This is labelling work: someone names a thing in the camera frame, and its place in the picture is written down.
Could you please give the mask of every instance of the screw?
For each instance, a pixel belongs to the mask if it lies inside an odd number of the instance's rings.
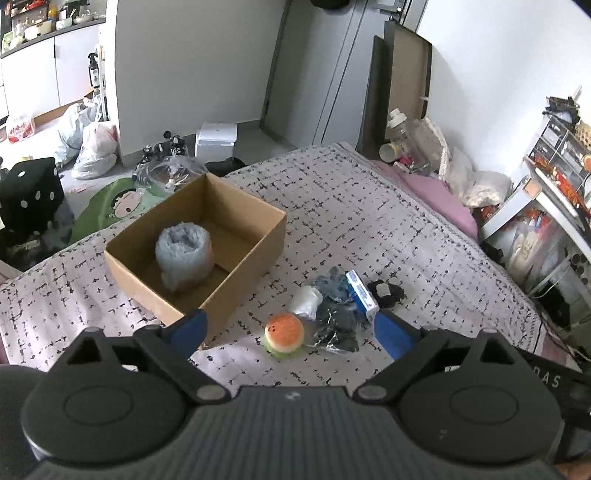
[[[204,385],[197,389],[197,396],[203,401],[219,401],[226,396],[226,390],[219,385]]]
[[[388,395],[388,390],[379,385],[366,385],[357,390],[357,395],[364,400],[383,400]]]

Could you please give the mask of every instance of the cardboard box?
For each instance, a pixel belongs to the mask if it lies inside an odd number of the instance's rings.
[[[216,265],[201,284],[171,293],[154,248],[162,230],[180,222],[209,231]],[[166,325],[205,310],[207,343],[281,255],[286,223],[285,212],[207,174],[129,225],[109,242],[105,258],[121,289]]]

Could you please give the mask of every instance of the white box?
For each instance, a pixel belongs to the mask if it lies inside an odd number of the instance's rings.
[[[238,127],[234,124],[203,124],[195,141],[195,156],[205,163],[234,156]]]

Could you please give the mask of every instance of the kitchen counter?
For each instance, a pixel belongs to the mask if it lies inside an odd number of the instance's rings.
[[[72,25],[71,27],[62,28],[61,30],[55,30],[54,32],[48,33],[46,35],[41,35],[41,36],[35,38],[34,40],[27,41],[27,42],[19,45],[18,47],[13,48],[12,50],[8,50],[6,53],[3,53],[2,55],[0,55],[0,59],[4,59],[4,58],[8,57],[9,55],[12,55],[13,53],[23,50],[24,48],[30,47],[31,45],[34,45],[36,43],[42,42],[43,40],[47,40],[48,38],[56,37],[58,35],[62,35],[64,33],[68,33],[68,32],[74,31],[74,30],[80,30],[81,28],[91,27],[93,25],[99,25],[101,23],[105,23],[105,21],[106,20],[104,18],[101,18],[99,20],[91,20],[89,22],[81,23],[80,25]]]

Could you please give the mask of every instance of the ribbed black surface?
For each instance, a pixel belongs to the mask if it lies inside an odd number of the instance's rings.
[[[29,478],[549,480],[561,476],[541,462],[502,471],[445,463],[413,445],[386,409],[357,405],[340,388],[245,387],[229,404],[199,409],[179,438],[142,461],[95,472],[45,463]]]

